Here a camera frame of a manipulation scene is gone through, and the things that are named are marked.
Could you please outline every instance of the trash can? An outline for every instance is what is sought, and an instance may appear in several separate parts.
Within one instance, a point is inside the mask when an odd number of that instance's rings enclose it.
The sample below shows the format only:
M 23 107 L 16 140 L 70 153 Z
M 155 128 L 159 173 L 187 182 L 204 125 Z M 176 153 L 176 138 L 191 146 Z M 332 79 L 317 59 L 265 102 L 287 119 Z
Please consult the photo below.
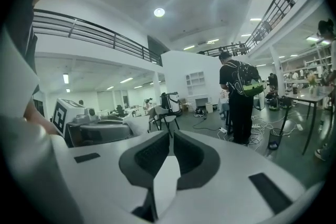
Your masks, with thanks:
M 206 109 L 206 111 L 207 111 L 208 113 L 212 113 L 212 112 L 214 112 L 212 103 L 205 103 L 205 109 Z

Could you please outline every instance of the backpack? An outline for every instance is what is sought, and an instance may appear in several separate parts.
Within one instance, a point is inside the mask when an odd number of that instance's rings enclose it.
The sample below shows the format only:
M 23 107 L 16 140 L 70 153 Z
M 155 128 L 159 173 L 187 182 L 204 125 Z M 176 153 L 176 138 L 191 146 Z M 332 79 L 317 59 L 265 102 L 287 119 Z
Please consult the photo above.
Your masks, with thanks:
M 236 66 L 232 62 L 228 62 L 225 66 L 236 68 L 236 71 L 232 73 L 234 83 L 229 84 L 240 95 L 253 97 L 264 91 L 264 85 L 256 67 L 245 62 L 239 62 L 239 66 Z

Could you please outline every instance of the column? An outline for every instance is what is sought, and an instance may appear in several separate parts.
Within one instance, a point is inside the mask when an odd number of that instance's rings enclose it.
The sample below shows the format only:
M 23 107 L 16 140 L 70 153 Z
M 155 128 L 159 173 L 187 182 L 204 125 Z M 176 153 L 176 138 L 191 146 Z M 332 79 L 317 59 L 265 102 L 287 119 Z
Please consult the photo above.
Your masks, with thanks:
M 271 46 L 269 49 L 271 51 L 271 55 L 272 55 L 274 66 L 275 66 L 275 74 L 278 77 L 278 86 L 279 86 L 278 94 L 281 97 L 285 95 L 285 84 L 283 80 L 284 74 L 282 73 L 282 68 L 281 68 L 281 63 L 280 63 L 280 58 L 279 58 L 278 53 L 275 51 L 273 46 Z
M 161 90 L 160 90 L 160 83 L 159 83 L 159 75 L 157 72 L 154 72 L 153 75 L 153 86 L 154 86 L 154 96 L 156 105 L 161 105 L 160 103 L 160 96 L 161 96 Z

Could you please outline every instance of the white panel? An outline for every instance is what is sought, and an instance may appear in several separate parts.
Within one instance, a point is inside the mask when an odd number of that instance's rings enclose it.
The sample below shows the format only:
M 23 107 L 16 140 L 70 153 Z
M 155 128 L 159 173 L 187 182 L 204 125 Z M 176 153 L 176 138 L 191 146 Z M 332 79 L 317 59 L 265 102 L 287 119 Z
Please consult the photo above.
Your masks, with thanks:
M 113 110 L 114 104 L 113 104 L 113 97 L 112 92 L 97 92 L 98 96 L 98 104 L 99 104 L 99 110 Z

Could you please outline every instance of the white chair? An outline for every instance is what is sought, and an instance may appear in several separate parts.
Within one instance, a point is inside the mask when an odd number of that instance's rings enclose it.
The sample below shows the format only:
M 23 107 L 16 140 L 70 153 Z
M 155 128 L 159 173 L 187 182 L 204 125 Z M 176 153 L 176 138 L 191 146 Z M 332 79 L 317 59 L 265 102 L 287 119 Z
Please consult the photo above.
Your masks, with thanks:
M 180 129 L 178 123 L 177 123 L 177 120 L 176 120 L 176 116 L 169 116 L 168 113 L 169 113 L 169 110 L 168 109 L 163 109 L 162 107 L 160 106 L 156 106 L 155 107 L 155 112 L 156 114 L 158 115 L 158 118 L 160 120 L 160 130 L 161 130 L 161 125 L 162 125 L 162 122 L 164 122 L 167 126 L 167 129 L 168 129 L 168 132 L 169 132 L 169 135 L 171 136 L 171 138 L 173 137 L 170 129 L 169 129 L 169 124 L 172 122 L 172 121 L 175 121 L 176 123 L 176 126 L 178 129 Z

